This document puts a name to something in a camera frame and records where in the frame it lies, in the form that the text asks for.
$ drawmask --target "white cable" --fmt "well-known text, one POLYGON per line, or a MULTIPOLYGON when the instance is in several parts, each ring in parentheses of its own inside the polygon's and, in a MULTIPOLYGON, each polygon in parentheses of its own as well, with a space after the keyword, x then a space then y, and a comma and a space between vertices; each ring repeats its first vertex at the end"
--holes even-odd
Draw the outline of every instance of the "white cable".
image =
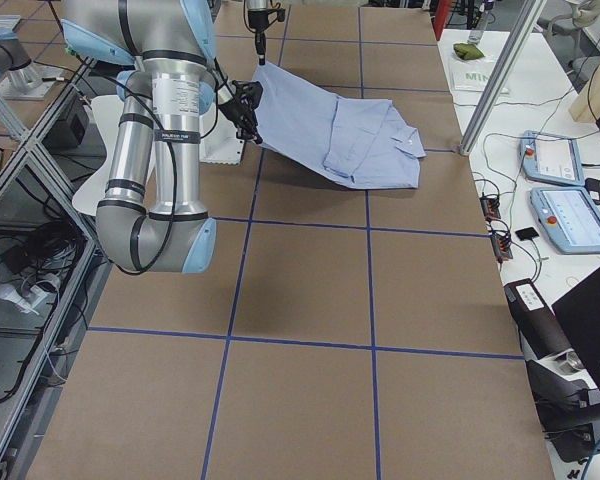
POLYGON ((58 373, 58 371, 56 370, 56 367, 54 367, 53 362, 51 361, 51 357, 49 356, 49 352, 47 352, 47 350, 45 349, 44 353, 47 356, 47 360, 49 361, 49 366, 51 367, 51 370, 53 370, 54 375, 56 377, 58 377, 60 380, 62 380, 63 382, 66 382, 67 379, 64 378, 62 375, 60 375, 58 373))

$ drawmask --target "green cloth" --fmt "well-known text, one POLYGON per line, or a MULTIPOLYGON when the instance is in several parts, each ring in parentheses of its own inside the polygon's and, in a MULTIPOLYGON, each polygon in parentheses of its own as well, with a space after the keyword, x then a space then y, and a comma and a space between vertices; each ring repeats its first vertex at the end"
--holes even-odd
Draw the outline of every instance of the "green cloth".
POLYGON ((453 45, 453 50, 456 52, 456 55, 463 60, 477 60, 478 58, 484 57, 484 53, 482 53, 478 47, 468 43, 455 43, 453 45))

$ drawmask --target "metal profile bar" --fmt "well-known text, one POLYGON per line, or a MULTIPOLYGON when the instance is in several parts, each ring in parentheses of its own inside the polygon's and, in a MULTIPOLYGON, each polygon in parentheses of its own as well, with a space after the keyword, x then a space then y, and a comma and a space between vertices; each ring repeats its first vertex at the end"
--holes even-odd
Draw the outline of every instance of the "metal profile bar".
POLYGON ((520 52, 522 52, 545 3, 546 0, 525 0, 502 53, 498 57, 487 86, 473 112, 469 125, 467 125, 462 142, 458 146, 458 152, 461 155, 469 155, 478 141, 478 136, 486 124, 504 83, 509 77, 520 52))
POLYGON ((18 118, 18 115, 0 96, 0 121, 9 131, 9 134, 17 140, 23 141, 26 139, 28 130, 24 123, 18 118))

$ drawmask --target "grid line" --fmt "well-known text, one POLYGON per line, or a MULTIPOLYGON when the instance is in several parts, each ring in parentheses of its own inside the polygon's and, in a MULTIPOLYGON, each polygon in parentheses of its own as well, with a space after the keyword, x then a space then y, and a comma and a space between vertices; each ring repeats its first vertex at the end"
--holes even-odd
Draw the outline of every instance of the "grid line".
POLYGON ((258 198, 258 184, 262 175, 262 164, 264 163, 264 150, 260 154, 260 164, 258 165, 258 174, 253 190, 253 199, 251 201, 251 211, 249 212, 249 222, 247 224, 247 232, 244 238, 244 246, 242 249, 242 258, 240 259, 240 268, 238 270, 238 279, 236 280, 236 289, 233 296, 233 305, 231 307, 231 318, 229 320, 229 328, 227 330, 226 341, 224 345, 224 352, 222 354, 222 364, 220 365, 220 375, 218 377, 218 385, 216 388, 216 396, 213 403, 213 412, 211 414, 211 423, 209 425, 209 434, 207 437, 207 446, 204 453, 204 462, 202 464, 202 473, 200 479, 205 480, 207 478, 207 471, 209 469, 209 460, 211 458, 211 448, 213 446, 213 435, 215 433, 216 421, 218 419, 218 410, 220 409, 220 396, 222 395, 222 387, 224 384, 224 376, 227 370, 227 363, 229 360, 229 349, 231 347, 231 334, 233 333, 233 325, 235 323, 236 312, 238 309, 238 300, 240 298, 240 288, 242 286, 242 275, 244 273, 244 266, 247 260, 247 250, 249 248, 249 237, 251 236, 251 227, 253 219, 253 213, 256 207, 256 201, 258 198))
MULTIPOLYGON (((257 219, 244 219, 244 218, 231 218, 231 217, 214 217, 216 220, 223 222, 239 222, 239 223, 256 223, 261 225, 278 225, 287 227, 309 227, 309 228, 332 228, 338 230, 362 230, 366 231, 366 226, 356 225, 330 225, 326 223, 301 223, 301 222, 285 222, 281 220, 257 220, 257 219)), ((374 227, 369 226, 369 230, 372 232, 390 232, 390 233, 405 233, 405 234, 418 234, 418 235, 441 235, 451 237, 472 237, 472 238, 489 238, 487 233, 467 233, 467 232, 443 232, 437 230, 416 230, 406 228, 391 228, 391 227, 374 227)))
MULTIPOLYGON (((218 38, 248 38, 251 39, 249 35, 240 35, 240 34, 231 34, 231 33, 223 33, 216 35, 218 38)), ((370 40, 325 40, 323 38, 294 38, 294 37, 276 37, 271 36, 267 37, 269 40, 292 40, 294 42, 328 42, 328 43, 355 43, 355 44, 369 44, 369 45, 406 45, 411 47, 436 47, 435 43, 419 43, 419 42, 379 42, 379 41, 370 41, 370 40)))
MULTIPOLYGON (((362 52, 362 12, 358 8, 358 50, 360 53, 360 97, 364 99, 364 65, 362 52)), ((378 396, 378 356, 376 353, 376 320, 373 298, 373 252, 371 247, 371 208, 369 190, 364 191, 365 230, 367 236, 367 283, 369 286, 369 328, 371 331, 371 382, 373 393, 373 433, 375 447, 376 480, 382 480, 382 454, 380 450, 380 402, 378 396)))
POLYGON ((317 342, 311 340, 291 340, 286 338, 264 338, 264 337, 248 337, 244 335, 220 335, 211 333, 196 333, 196 332, 181 332, 169 330, 148 330, 134 329, 121 327, 89 327, 90 332, 100 333, 117 333, 130 335, 149 335, 159 337, 179 337, 179 338, 195 338, 201 340, 231 340, 232 342, 242 343, 263 343, 272 345, 290 345, 313 348, 331 348, 335 350, 363 350, 376 352, 389 352, 410 355, 433 355, 438 357, 465 357, 465 358, 483 358, 490 360, 524 360, 522 355, 511 355, 504 353, 486 353, 486 352, 462 352, 458 350, 435 350, 430 348, 410 348, 410 347, 390 347, 385 345, 359 345, 353 343, 334 343, 334 342, 317 342))

